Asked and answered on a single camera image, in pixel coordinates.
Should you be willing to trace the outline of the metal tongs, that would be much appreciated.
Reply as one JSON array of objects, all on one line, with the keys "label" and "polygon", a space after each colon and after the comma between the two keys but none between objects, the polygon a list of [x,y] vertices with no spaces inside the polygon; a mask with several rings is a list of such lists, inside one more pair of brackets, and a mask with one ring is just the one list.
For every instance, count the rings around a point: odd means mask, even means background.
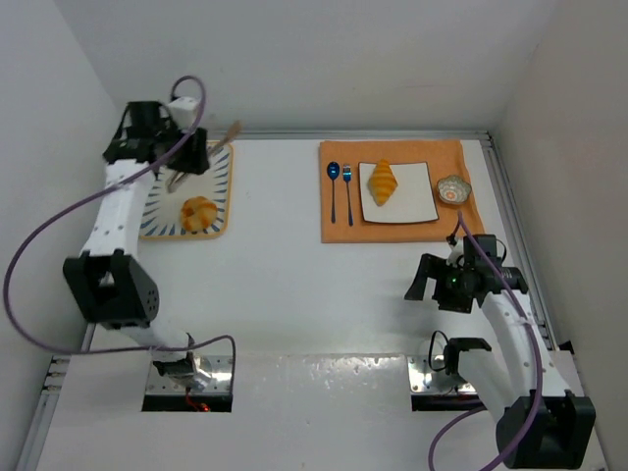
[{"label": "metal tongs", "polygon": [[192,137],[167,164],[167,168],[173,173],[166,180],[166,191],[174,193],[190,176],[200,176],[208,171],[211,167],[210,157],[231,143],[241,131],[241,121],[234,121],[223,138],[208,148],[207,129],[197,128]]}]

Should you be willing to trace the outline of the long croissant bread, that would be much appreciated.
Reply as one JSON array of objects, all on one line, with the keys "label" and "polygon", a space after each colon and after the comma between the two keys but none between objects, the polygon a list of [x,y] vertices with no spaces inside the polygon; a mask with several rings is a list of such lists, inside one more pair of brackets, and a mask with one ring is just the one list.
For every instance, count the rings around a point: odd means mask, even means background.
[{"label": "long croissant bread", "polygon": [[375,165],[368,187],[377,206],[383,206],[389,201],[398,187],[398,182],[388,160],[382,159]]}]

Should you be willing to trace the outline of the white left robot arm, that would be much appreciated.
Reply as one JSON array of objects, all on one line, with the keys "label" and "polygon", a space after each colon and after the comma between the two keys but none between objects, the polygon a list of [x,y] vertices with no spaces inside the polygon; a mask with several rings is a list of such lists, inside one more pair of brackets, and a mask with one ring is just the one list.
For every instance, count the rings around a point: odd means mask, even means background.
[{"label": "white left robot arm", "polygon": [[63,265],[83,318],[148,349],[162,376],[181,384],[199,376],[191,335],[159,317],[156,283],[136,259],[145,203],[157,181],[151,169],[199,115],[198,100],[176,98],[128,103],[103,157],[105,187],[93,230],[80,255]]}]

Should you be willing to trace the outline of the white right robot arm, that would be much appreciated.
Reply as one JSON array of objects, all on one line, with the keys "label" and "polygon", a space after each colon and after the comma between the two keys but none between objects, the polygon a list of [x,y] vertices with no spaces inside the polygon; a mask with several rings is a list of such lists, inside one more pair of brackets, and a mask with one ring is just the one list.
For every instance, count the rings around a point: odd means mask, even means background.
[{"label": "white right robot arm", "polygon": [[425,254],[405,299],[423,299],[429,281],[443,311],[479,307],[499,350],[481,338],[444,337],[442,353],[407,359],[414,410],[488,411],[498,455],[509,469],[575,470],[584,462],[596,410],[559,373],[533,315],[522,273],[503,264],[493,235],[450,235],[448,257]]}]

